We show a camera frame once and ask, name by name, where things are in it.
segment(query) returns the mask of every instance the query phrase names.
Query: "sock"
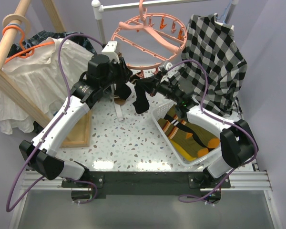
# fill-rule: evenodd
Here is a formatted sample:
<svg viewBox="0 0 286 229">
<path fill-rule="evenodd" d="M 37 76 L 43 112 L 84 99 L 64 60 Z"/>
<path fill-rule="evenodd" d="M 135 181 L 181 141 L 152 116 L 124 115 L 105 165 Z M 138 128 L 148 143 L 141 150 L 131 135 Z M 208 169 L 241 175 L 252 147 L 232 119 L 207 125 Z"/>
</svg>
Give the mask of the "sock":
<svg viewBox="0 0 286 229">
<path fill-rule="evenodd" d="M 175 106 L 158 123 L 173 146 L 188 161 L 202 157 L 220 145 L 220 140 L 212 133 L 179 119 Z"/>
<path fill-rule="evenodd" d="M 135 93 L 137 95 L 137 99 L 133 103 L 133 105 L 134 105 L 136 113 L 137 114 L 142 114 L 145 111 L 148 111 L 148 109 L 149 109 L 149 102 L 148 102 L 148 100 L 146 98 L 145 90 L 142 87 L 140 87 L 138 85 L 135 85 L 134 89 L 135 89 Z"/>
<path fill-rule="evenodd" d="M 114 91 L 114 102 L 118 105 L 123 105 L 131 93 L 130 87 L 125 83 L 117 83 L 116 90 Z"/>
<path fill-rule="evenodd" d="M 209 151 L 214 148 L 217 148 L 220 145 L 220 139 L 218 139 L 212 133 L 203 129 L 201 126 L 198 126 L 193 123 L 188 123 L 178 118 L 178 116 L 176 115 L 175 105 L 172 106 L 171 109 L 166 113 L 166 117 L 164 117 L 164 119 L 170 122 L 173 121 L 173 119 L 178 121 L 180 123 L 178 127 L 181 130 L 189 133 L 187 137 L 194 138 L 201 146 L 209 148 Z"/>
</svg>

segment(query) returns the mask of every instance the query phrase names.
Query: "gray floor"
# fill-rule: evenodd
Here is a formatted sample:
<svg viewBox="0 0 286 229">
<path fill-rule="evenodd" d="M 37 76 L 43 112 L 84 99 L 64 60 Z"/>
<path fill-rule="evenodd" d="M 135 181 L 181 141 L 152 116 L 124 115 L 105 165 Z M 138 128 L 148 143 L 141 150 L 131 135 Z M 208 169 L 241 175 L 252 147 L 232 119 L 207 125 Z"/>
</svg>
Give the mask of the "gray floor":
<svg viewBox="0 0 286 229">
<path fill-rule="evenodd" d="M 19 229 L 272 229 L 263 191 L 224 191 L 215 208 L 177 197 L 108 196 L 71 204 L 70 191 L 31 191 Z"/>
</svg>

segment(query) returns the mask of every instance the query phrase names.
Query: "hanger clip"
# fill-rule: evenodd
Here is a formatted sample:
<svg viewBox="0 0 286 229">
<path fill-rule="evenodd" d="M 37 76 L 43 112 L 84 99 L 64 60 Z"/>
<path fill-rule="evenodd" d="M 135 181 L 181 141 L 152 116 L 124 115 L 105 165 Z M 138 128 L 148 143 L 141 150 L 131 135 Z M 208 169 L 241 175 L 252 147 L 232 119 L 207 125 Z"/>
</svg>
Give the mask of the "hanger clip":
<svg viewBox="0 0 286 229">
<path fill-rule="evenodd" d="M 181 41 L 183 41 L 183 39 L 184 39 L 182 29 L 179 30 L 178 39 L 181 40 Z"/>
<path fill-rule="evenodd" d="M 166 26 L 167 24 L 164 24 L 164 16 L 162 17 L 161 19 L 161 24 L 160 24 L 160 29 L 164 29 L 164 27 Z"/>
<path fill-rule="evenodd" d="M 174 34 L 176 32 L 176 30 L 177 30 L 175 27 L 176 27 L 176 23 L 175 23 L 175 21 L 173 21 L 172 29 L 171 29 L 171 33 L 172 34 Z"/>
<path fill-rule="evenodd" d="M 152 17 L 151 16 L 149 17 L 148 25 L 149 25 L 149 27 L 153 27 L 153 25 L 154 25 L 154 23 L 152 23 Z"/>
</svg>

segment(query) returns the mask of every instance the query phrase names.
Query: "metal pole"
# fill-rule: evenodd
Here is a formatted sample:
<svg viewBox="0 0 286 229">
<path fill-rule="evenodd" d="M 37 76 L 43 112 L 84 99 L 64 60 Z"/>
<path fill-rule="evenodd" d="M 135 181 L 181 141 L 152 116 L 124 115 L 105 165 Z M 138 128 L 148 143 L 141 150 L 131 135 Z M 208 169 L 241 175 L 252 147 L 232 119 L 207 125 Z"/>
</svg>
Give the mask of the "metal pole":
<svg viewBox="0 0 286 229">
<path fill-rule="evenodd" d="M 97 28 L 99 29 L 100 39 L 103 44 L 106 44 L 105 32 L 102 19 L 96 20 Z"/>
<path fill-rule="evenodd" d="M 99 29 L 101 42 L 103 44 L 106 44 L 105 32 L 104 32 L 103 21 L 102 21 L 101 3 L 99 0 L 93 0 L 91 2 L 91 5 L 93 6 L 94 17 L 97 22 L 97 28 Z"/>
<path fill-rule="evenodd" d="M 188 3 L 188 2 L 195 2 L 195 1 L 209 1 L 209 0 L 154 0 L 154 1 L 145 1 L 143 2 L 143 6 L 163 6 L 163 5 L 171 5 L 171 4 L 180 4 L 180 3 Z M 113 11 L 113 10 L 125 10 L 125 9 L 133 9 L 138 8 L 139 3 L 126 3 L 126 4 L 117 4 L 111 6 L 101 6 L 101 9 L 104 12 Z"/>
<path fill-rule="evenodd" d="M 232 17 L 232 14 L 233 14 L 233 12 L 234 12 L 234 9 L 235 9 L 236 5 L 238 4 L 238 2 L 239 2 L 239 0 L 233 0 L 233 1 L 231 2 L 231 5 L 230 5 L 230 8 L 229 8 L 228 14 L 227 14 L 227 16 L 226 16 L 226 18 L 225 18 L 225 20 L 224 20 L 224 23 L 225 23 L 225 24 L 228 24 L 228 23 L 229 23 L 229 21 L 230 21 L 230 19 L 231 19 L 231 17 Z"/>
</svg>

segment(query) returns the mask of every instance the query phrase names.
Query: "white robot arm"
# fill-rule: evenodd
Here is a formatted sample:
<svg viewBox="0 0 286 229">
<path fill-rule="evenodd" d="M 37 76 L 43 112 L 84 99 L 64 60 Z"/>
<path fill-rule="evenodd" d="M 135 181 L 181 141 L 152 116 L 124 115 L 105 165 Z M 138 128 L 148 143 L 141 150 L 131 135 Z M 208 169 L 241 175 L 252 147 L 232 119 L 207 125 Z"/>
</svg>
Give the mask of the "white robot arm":
<svg viewBox="0 0 286 229">
<path fill-rule="evenodd" d="M 123 58 L 118 57 L 116 48 L 117 43 L 107 45 L 102 52 L 106 55 L 95 55 L 88 62 L 88 71 L 82 74 L 80 80 L 71 89 L 72 96 L 69 109 L 67 112 L 64 111 L 67 104 L 66 100 L 58 112 L 58 114 L 63 113 L 63 117 L 46 138 L 41 139 L 49 126 L 56 122 L 58 115 L 31 142 L 23 141 L 21 143 L 20 151 L 25 160 L 39 145 L 34 157 L 29 162 L 29 166 L 47 179 L 52 180 L 56 177 L 67 177 L 74 180 L 86 179 L 85 174 L 89 173 L 88 168 L 76 161 L 64 161 L 56 158 L 56 154 L 67 134 L 103 96 L 103 91 L 113 83 L 126 83 L 130 79 L 132 72 L 126 67 Z M 201 111 L 199 104 L 192 99 L 192 92 L 188 87 L 191 83 L 185 79 L 184 82 L 181 81 L 175 85 L 171 82 L 161 81 L 166 73 L 167 71 L 162 69 L 152 77 L 138 80 L 137 84 L 151 96 L 159 92 L 177 102 L 176 111 L 180 118 L 200 125 L 221 139 L 222 156 L 204 170 L 205 179 L 209 181 L 219 179 L 227 171 L 241 166 L 253 156 L 252 142 L 245 135 L 228 124 L 210 118 Z M 246 121 L 226 121 L 246 130 L 253 138 Z"/>
</svg>

